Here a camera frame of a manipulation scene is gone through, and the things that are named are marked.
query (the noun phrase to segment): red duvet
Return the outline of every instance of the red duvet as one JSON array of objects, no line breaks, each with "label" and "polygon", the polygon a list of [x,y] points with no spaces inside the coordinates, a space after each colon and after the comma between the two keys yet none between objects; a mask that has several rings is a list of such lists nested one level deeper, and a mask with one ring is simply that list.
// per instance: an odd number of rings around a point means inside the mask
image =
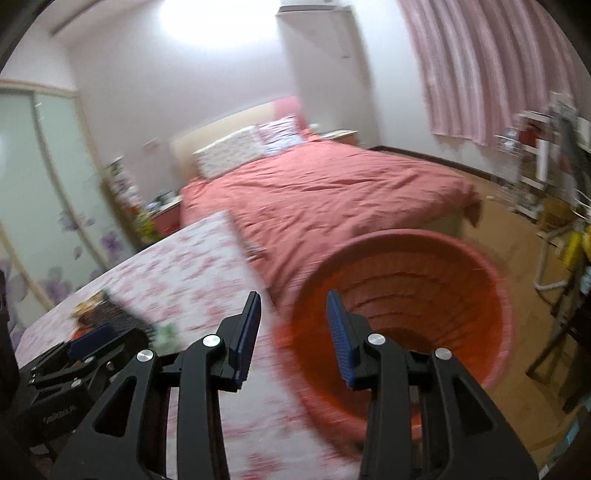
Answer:
[{"label": "red duvet", "polygon": [[241,234],[266,249],[253,265],[281,309],[290,281],[336,245],[369,232],[419,228],[480,200],[454,170],[409,157],[311,140],[182,192],[183,225],[229,210]]}]

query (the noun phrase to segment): headboard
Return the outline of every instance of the headboard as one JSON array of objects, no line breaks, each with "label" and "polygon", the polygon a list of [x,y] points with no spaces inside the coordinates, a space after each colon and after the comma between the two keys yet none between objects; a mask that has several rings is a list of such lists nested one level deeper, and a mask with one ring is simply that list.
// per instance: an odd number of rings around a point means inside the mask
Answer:
[{"label": "headboard", "polygon": [[170,147],[178,161],[183,181],[189,182],[199,176],[192,155],[200,148],[207,147],[241,128],[279,120],[286,115],[297,115],[300,129],[307,127],[297,97],[286,97],[235,113],[177,137],[170,143]]}]

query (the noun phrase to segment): wardrobe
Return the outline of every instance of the wardrobe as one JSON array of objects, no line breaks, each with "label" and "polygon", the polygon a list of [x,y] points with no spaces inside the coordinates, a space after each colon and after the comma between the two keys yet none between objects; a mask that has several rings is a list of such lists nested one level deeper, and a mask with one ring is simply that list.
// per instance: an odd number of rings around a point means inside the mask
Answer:
[{"label": "wardrobe", "polygon": [[92,153],[76,92],[0,82],[0,270],[21,329],[137,251]]}]

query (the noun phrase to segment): metal screw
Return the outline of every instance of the metal screw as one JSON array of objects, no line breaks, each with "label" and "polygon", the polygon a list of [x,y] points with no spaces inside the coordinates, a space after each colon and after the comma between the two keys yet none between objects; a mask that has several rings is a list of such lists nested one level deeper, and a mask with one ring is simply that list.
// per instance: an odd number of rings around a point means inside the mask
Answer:
[{"label": "metal screw", "polygon": [[140,362],[149,362],[154,358],[154,352],[152,350],[142,350],[135,356]]},{"label": "metal screw", "polygon": [[449,360],[451,357],[453,357],[452,353],[447,348],[438,348],[435,350],[435,356],[439,360]]},{"label": "metal screw", "polygon": [[217,335],[207,335],[203,339],[203,344],[208,347],[213,347],[213,346],[219,345],[221,341],[222,341],[222,339],[220,337],[218,337]]},{"label": "metal screw", "polygon": [[371,333],[368,336],[368,342],[372,345],[383,345],[386,343],[386,337],[380,333]]}]

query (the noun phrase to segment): yellow object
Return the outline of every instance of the yellow object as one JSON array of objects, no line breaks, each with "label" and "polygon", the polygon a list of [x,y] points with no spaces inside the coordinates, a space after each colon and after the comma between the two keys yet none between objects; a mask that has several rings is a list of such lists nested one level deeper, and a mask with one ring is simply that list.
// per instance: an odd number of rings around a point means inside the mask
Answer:
[{"label": "yellow object", "polygon": [[76,305],[76,307],[72,311],[72,316],[74,318],[79,319],[84,314],[90,312],[99,303],[101,303],[105,300],[105,293],[106,292],[101,290],[100,292],[98,292],[98,293],[94,294],[92,297],[90,297],[88,300],[83,301],[83,302],[79,303],[78,305]]},{"label": "yellow object", "polygon": [[154,222],[146,212],[139,212],[136,215],[135,225],[142,242],[146,245],[152,245],[157,241],[162,240],[162,237],[156,231]]},{"label": "yellow object", "polygon": [[587,259],[591,262],[591,225],[587,227],[583,236],[583,250],[587,255]]},{"label": "yellow object", "polygon": [[564,266],[568,270],[573,270],[581,253],[583,251],[583,234],[581,232],[573,231],[569,237],[569,244],[564,252]]}]

